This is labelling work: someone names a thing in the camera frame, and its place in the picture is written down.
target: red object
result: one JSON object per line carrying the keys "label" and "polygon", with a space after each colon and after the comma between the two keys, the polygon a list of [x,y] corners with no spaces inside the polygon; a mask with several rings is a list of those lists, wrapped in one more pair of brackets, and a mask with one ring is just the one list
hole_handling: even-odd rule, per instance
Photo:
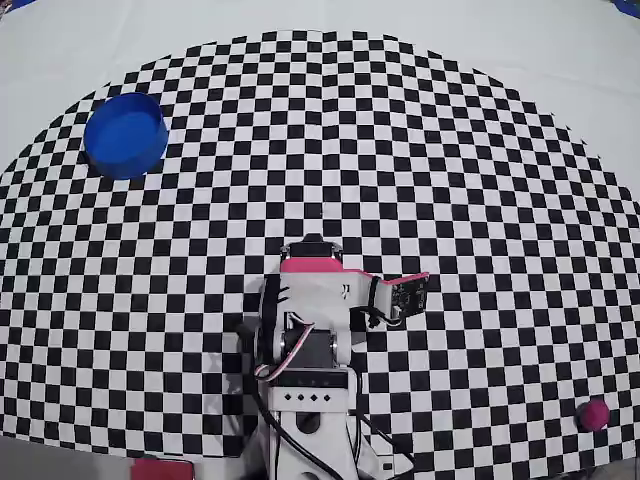
{"label": "red object", "polygon": [[193,480],[193,464],[155,458],[138,458],[131,466],[131,480]]}
{"label": "red object", "polygon": [[[330,273],[330,272],[344,272],[344,273],[361,273],[367,277],[372,277],[370,273],[363,272],[358,269],[345,269],[335,258],[330,257],[297,257],[287,258],[280,264],[280,271],[284,273]],[[380,280],[380,283],[387,285],[398,285],[404,282],[410,282],[419,278],[428,277],[427,272],[417,273],[415,275],[409,275],[408,277],[396,278],[394,280]]]}
{"label": "red object", "polygon": [[594,399],[580,407],[580,425],[589,432],[602,430],[609,423],[609,407],[604,400]]}

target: black cable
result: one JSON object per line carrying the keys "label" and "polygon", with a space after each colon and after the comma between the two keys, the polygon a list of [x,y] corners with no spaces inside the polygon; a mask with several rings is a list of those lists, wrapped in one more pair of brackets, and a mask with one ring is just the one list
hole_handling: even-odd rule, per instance
{"label": "black cable", "polygon": [[398,451],[398,453],[404,455],[405,458],[411,462],[412,466],[411,466],[411,468],[409,470],[407,470],[406,472],[403,472],[403,473],[399,473],[398,475],[394,475],[389,480],[398,480],[398,479],[400,479],[402,477],[413,475],[413,473],[414,473],[414,471],[416,469],[416,460],[413,457],[413,455],[410,454],[409,452],[406,452],[389,435],[387,435],[383,431],[379,430],[378,427],[376,427],[373,423],[371,423],[371,420],[369,420],[366,416],[364,416],[364,414],[362,414],[362,412],[359,412],[358,410],[356,410],[355,411],[355,415],[356,415],[356,418],[359,421],[362,421],[362,422],[367,424],[367,426],[371,429],[371,432],[375,433],[376,435],[380,435],[385,442],[387,442],[389,445],[391,445],[392,448],[395,448]]}
{"label": "black cable", "polygon": [[[353,371],[356,374],[356,411],[358,410],[358,400],[362,395],[362,374],[356,370]],[[360,460],[360,449],[362,447],[362,423],[356,418],[356,444],[353,451],[353,459],[356,462],[356,468],[358,467],[358,461]]]}
{"label": "black cable", "polygon": [[[278,412],[278,424],[280,426],[282,426],[282,412]],[[274,468],[275,468],[275,473],[274,473],[274,479],[273,480],[278,480],[278,463],[280,462],[280,443],[282,443],[282,437],[280,437],[280,434],[277,434],[278,436],[276,437],[276,453],[275,453],[275,461],[274,461]]]}
{"label": "black cable", "polygon": [[[255,369],[255,365],[254,365],[255,358],[253,357],[253,355],[251,356],[251,364],[252,364],[251,370],[253,371]],[[258,389],[258,381],[255,379],[255,377],[253,377],[252,382],[250,382],[250,385],[252,387],[251,396],[253,397],[254,402],[256,402],[258,411],[260,412],[260,415],[262,415],[262,418],[267,423],[267,425],[273,428],[300,455],[305,457],[307,460],[309,460],[311,463],[313,463],[317,467],[327,472],[332,478],[334,478],[334,480],[343,480],[343,478],[340,476],[338,472],[336,472],[333,468],[331,468],[329,465],[324,463],[322,460],[320,460],[318,457],[316,457],[311,452],[309,452],[306,448],[300,445],[296,441],[296,439],[294,439],[291,435],[289,435],[289,433],[284,428],[282,428],[282,426],[273,417],[273,415],[271,415],[271,412],[269,411],[264,401],[262,400],[262,397],[260,396],[260,391]]]}

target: blue bowl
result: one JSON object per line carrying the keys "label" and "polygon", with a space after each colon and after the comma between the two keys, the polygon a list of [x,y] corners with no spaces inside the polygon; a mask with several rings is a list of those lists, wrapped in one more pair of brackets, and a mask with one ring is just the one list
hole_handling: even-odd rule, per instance
{"label": "blue bowl", "polygon": [[87,122],[89,161],[107,177],[139,177],[161,159],[169,132],[160,105],[149,95],[125,93],[101,105]]}
{"label": "blue bowl", "polygon": [[632,0],[615,0],[615,4],[622,13],[640,18],[640,5]]}

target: wire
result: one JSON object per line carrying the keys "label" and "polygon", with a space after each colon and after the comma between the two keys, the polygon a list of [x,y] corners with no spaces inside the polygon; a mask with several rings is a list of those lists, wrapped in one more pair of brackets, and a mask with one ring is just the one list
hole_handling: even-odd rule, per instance
{"label": "wire", "polygon": [[398,453],[404,455],[404,457],[411,462],[411,468],[409,470],[403,473],[399,473],[398,475],[394,475],[389,480],[398,480],[405,476],[413,475],[414,470],[416,469],[416,460],[413,457],[413,455],[404,451],[404,449],[400,445],[398,445],[398,443],[395,442],[389,435],[379,430],[378,427],[376,427],[373,423],[371,423],[371,420],[369,420],[366,416],[364,416],[364,414],[362,414],[362,412],[359,412],[358,410],[356,410],[355,416],[359,421],[364,422],[371,429],[373,433],[375,433],[376,435],[380,435],[385,442],[391,445],[392,448],[395,448],[398,451]]}
{"label": "wire", "polygon": [[275,368],[275,370],[273,370],[273,372],[269,373],[266,376],[261,377],[260,374],[268,368],[268,365],[259,365],[258,367],[256,367],[256,369],[253,372],[253,375],[256,377],[256,379],[260,382],[272,382],[273,380],[278,378],[278,376],[284,371],[285,368],[287,368],[287,366],[298,354],[298,352],[302,348],[302,345],[304,345],[304,342],[307,340],[307,338],[311,334],[311,330],[313,330],[314,325],[315,324],[313,323],[307,324],[307,326],[304,328],[304,332],[302,332],[302,335],[300,335],[300,338],[298,338],[298,341],[296,342],[295,346],[291,349],[291,351],[289,352],[287,357],[282,361],[282,363],[280,363],[280,365],[278,365]]}
{"label": "wire", "polygon": [[[353,371],[356,373],[356,411],[358,410],[358,400],[362,395],[362,374],[355,368]],[[360,449],[362,448],[362,423],[356,419],[356,444],[353,450],[353,459],[356,462],[356,468],[358,467],[358,461],[360,460]]]}
{"label": "wire", "polygon": [[[280,425],[280,427],[282,427],[282,412],[278,412],[278,424]],[[278,480],[278,463],[280,463],[280,443],[282,443],[282,437],[280,436],[279,433],[277,433],[277,437],[276,437],[276,453],[275,453],[275,461],[274,461],[274,468],[275,468],[275,473],[273,475],[274,479],[273,480]]]}
{"label": "wire", "polygon": [[[253,357],[253,355],[251,355],[251,363],[252,364],[255,363],[255,358]],[[269,411],[264,401],[262,400],[262,397],[260,396],[260,392],[258,391],[258,381],[255,378],[254,378],[254,381],[251,382],[251,396],[253,397],[253,400],[256,403],[256,406],[258,407],[258,411],[260,412],[260,415],[262,415],[262,418],[264,419],[265,423],[269,425],[271,428],[273,428],[285,440],[285,442],[291,445],[291,447],[295,451],[297,451],[300,455],[305,457],[311,463],[313,463],[318,468],[321,468],[322,470],[327,472],[327,474],[329,474],[334,480],[343,480],[343,478],[340,476],[338,472],[336,472],[333,468],[331,468],[325,462],[320,460],[318,457],[316,457],[314,454],[312,454],[306,448],[300,445],[296,441],[296,439],[294,439],[291,435],[289,435],[289,433],[284,428],[282,428],[282,425],[280,425],[278,421],[273,417],[273,415],[271,415],[271,412]]]}

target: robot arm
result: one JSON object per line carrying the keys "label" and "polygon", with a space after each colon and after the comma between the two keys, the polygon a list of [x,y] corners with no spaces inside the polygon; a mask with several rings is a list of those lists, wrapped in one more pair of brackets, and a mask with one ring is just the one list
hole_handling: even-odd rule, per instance
{"label": "robot arm", "polygon": [[345,270],[340,248],[319,236],[283,248],[280,273],[263,288],[255,346],[262,362],[256,372],[271,372],[270,381],[261,382],[267,408],[293,440],[282,441],[269,430],[263,450],[272,479],[358,479],[347,430],[356,390],[348,368],[352,315],[367,314],[369,328],[399,325],[424,310],[427,279],[423,273],[384,281]]}

